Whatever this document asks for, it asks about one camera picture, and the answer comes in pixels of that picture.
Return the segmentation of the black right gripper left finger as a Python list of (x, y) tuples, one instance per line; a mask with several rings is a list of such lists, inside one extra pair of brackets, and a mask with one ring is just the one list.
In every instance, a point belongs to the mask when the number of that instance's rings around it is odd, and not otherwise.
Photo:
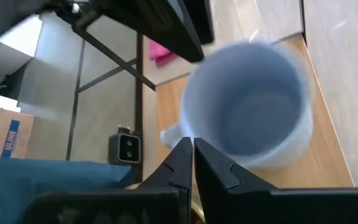
[(22, 224), (189, 224), (192, 163), (185, 137), (138, 187), (44, 194), (27, 206)]

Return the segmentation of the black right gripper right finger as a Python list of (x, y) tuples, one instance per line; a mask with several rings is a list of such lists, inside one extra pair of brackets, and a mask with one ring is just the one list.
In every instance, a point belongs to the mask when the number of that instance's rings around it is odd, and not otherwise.
[(358, 188), (280, 189), (205, 140), (194, 144), (206, 224), (358, 224)]

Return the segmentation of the black metal shelf frame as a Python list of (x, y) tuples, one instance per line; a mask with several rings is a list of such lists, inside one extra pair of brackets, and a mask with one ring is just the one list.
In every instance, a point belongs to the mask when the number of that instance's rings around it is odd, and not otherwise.
[[(189, 73), (200, 62), (191, 63), (178, 56), (168, 65), (157, 68), (149, 60), (149, 38), (98, 11), (98, 0), (51, 0), (52, 10), (68, 23), (73, 32), (113, 62), (122, 65), (143, 85), (154, 90), (157, 85)], [(201, 44), (204, 56), (218, 48), (241, 40), (277, 43), (304, 33), (304, 0), (210, 0), (214, 41)], [(126, 65), (108, 46), (88, 32), (88, 27), (105, 18), (142, 35), (142, 74)]]

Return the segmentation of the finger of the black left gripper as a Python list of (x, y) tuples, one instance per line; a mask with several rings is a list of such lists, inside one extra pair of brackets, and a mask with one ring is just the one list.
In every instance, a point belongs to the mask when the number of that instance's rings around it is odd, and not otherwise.
[(183, 0), (201, 44), (214, 41), (210, 0)]
[(188, 62), (204, 59), (200, 39), (183, 0), (98, 0), (98, 11)]

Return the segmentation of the dark teal mug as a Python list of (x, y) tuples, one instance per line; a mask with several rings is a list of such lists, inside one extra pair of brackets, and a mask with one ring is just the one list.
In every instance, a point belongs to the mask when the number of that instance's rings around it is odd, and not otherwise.
[(121, 188), (134, 181), (130, 166), (0, 158), (0, 224), (20, 224), (26, 206), (47, 192)]

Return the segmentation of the black aluminium rig frame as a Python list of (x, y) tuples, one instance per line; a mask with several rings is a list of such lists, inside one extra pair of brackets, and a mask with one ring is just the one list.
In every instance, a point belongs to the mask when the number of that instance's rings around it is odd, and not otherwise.
[[(72, 144), (73, 144), (73, 132), (76, 125), (76, 115), (78, 111), (78, 97), (79, 93), (82, 91), (85, 91), (92, 86), (96, 85), (99, 82), (102, 82), (103, 80), (112, 77), (113, 75), (117, 74), (118, 72), (121, 72), (122, 70), (127, 70), (122, 65), (120, 65), (117, 69), (112, 70), (111, 72), (108, 72), (106, 75), (103, 75), (102, 78), (97, 78), (94, 81), (90, 82), (89, 84), (86, 84), (82, 87), (80, 87), (80, 78), (82, 74), (82, 67), (83, 67), (83, 59), (85, 54), (85, 40), (81, 43), (81, 50), (80, 50), (80, 60), (78, 65), (78, 72), (76, 77), (76, 85), (75, 85), (75, 91), (74, 91), (74, 100), (73, 100), (73, 109), (71, 114), (71, 122), (70, 122), (70, 130), (68, 135), (68, 144), (67, 144), (67, 152), (65, 159), (67, 161), (70, 160), (71, 157), (71, 151), (72, 151)], [(133, 67), (135, 65), (134, 70), (137, 72), (140, 72), (142, 74), (143, 66), (140, 64), (140, 61), (142, 60), (142, 50), (143, 43), (142, 43), (142, 35), (140, 33), (136, 34), (136, 58), (132, 59), (129, 62), (126, 62), (126, 65), (129, 67)], [(143, 103), (143, 93), (142, 93), (142, 82), (137, 78), (135, 81), (135, 131), (132, 132), (132, 134), (135, 134), (136, 136), (140, 137), (140, 140), (142, 140), (142, 103)]]

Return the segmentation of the pink cloth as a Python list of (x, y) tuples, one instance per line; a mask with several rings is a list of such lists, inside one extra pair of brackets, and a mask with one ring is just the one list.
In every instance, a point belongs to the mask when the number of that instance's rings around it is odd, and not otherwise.
[(149, 60), (154, 62), (157, 68), (164, 67), (174, 61), (178, 55), (169, 51), (152, 39), (149, 39)]

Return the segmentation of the light blue mug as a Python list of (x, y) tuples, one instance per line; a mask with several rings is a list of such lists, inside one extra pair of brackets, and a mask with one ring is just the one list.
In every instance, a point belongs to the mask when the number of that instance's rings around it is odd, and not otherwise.
[(265, 42), (212, 53), (191, 73), (177, 124), (160, 133), (175, 147), (201, 138), (250, 169), (294, 163), (313, 132), (310, 78), (295, 54)]

